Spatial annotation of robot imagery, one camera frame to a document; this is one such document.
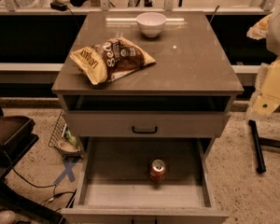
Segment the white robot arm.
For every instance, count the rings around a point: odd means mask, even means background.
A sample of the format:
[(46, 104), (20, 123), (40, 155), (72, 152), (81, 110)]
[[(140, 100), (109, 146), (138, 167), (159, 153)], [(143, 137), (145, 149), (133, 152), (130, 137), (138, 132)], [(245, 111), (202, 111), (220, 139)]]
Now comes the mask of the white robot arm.
[(249, 119), (266, 119), (280, 106), (280, 5), (250, 27), (246, 35), (256, 40), (265, 38), (267, 50), (277, 56), (271, 64), (260, 66), (246, 111)]

